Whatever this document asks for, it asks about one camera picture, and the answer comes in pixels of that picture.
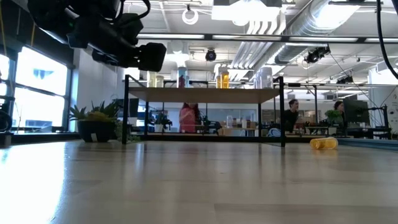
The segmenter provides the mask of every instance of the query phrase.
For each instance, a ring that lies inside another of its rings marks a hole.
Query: person in red shirt
[[[196,133],[196,124],[200,120],[197,103],[184,103],[180,110],[180,132]]]

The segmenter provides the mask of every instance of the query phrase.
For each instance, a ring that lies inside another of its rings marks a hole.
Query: computer monitor
[[[118,105],[121,107],[119,112],[118,112],[118,118],[122,118],[123,117],[123,99],[117,99],[116,100],[118,102]],[[137,98],[130,98],[129,99],[129,113],[128,113],[128,117],[129,118],[136,118],[138,116],[138,102],[139,99]]]
[[[367,102],[344,99],[343,103],[346,122],[370,124]]]

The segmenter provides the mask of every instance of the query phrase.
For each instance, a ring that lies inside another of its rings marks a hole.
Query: orange bottle
[[[319,139],[312,139],[310,141],[310,145],[312,149],[336,149],[338,146],[337,139],[333,137],[329,138],[319,138]]]

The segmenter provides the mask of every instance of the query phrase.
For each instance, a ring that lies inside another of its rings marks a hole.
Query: man
[[[285,116],[285,129],[292,133],[294,125],[296,124],[297,118],[299,117],[299,101],[296,99],[289,101],[289,110],[284,113]]]

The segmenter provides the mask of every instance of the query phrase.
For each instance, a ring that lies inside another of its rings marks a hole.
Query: black planter
[[[78,121],[80,137],[85,142],[107,142],[114,135],[115,124],[101,121]]]

